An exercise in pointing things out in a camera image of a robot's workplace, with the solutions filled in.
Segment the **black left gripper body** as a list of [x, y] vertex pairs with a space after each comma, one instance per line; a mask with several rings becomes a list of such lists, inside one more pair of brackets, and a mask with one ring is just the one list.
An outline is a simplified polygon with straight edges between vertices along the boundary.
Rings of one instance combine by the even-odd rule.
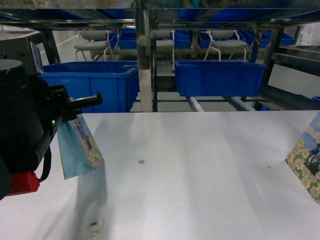
[[37, 110], [51, 137], [57, 133], [61, 123], [74, 120], [82, 113], [83, 108], [102, 103], [100, 92], [93, 96], [71, 99], [63, 84], [50, 86], [47, 81], [37, 77]]

